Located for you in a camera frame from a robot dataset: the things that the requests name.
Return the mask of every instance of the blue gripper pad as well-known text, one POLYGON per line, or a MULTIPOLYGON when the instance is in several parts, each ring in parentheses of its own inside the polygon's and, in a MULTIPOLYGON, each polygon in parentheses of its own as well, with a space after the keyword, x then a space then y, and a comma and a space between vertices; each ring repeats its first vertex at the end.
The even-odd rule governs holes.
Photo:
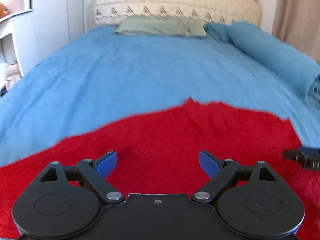
POLYGON ((97 165, 97 173, 104 179, 116 168, 118 162, 118 155, 113 152, 105 159, 100 161, 97 165))
POLYGON ((210 179, 212 179, 220 171, 219 163, 210 158, 204 152, 200 152, 199 163, 200 167, 204 170, 204 172, 209 176, 210 179))

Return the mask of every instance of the blue blanket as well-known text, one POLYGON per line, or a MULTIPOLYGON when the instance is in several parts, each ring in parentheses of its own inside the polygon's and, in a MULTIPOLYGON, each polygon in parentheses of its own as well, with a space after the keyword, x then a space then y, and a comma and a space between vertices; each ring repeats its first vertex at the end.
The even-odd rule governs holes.
POLYGON ((114 30, 96 28, 60 49, 0 100, 0 166, 189 97, 290 118, 303 144, 320 147, 319 111, 225 33, 186 38, 114 30))

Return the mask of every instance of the white cabinet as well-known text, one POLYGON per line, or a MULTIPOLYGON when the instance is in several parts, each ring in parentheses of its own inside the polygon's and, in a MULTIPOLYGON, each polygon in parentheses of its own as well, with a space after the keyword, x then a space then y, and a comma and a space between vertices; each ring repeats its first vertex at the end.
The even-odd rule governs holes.
POLYGON ((70 42, 67 0, 32 0, 39 61, 70 42))
POLYGON ((0 64, 9 64, 17 59, 22 76, 39 62, 33 13, 32 10, 26 10, 0 20, 0 64))
POLYGON ((67 0, 67 2, 70 41, 73 41, 84 33, 83 2, 82 0, 67 0))

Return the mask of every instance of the rolled blanket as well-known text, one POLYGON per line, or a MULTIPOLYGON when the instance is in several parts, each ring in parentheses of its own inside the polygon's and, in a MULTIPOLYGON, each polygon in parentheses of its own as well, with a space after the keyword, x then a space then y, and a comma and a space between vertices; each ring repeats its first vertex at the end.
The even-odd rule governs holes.
POLYGON ((308 55, 247 22, 226 28, 236 47, 287 82, 307 103, 320 109, 320 66, 308 55))

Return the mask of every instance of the green pillow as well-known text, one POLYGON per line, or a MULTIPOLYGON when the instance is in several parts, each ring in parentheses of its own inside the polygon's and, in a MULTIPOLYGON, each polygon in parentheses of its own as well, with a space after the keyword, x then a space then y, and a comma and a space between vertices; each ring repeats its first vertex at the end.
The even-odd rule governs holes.
POLYGON ((133 16, 125 19, 115 32, 124 35, 206 36, 201 21, 186 17, 133 16))

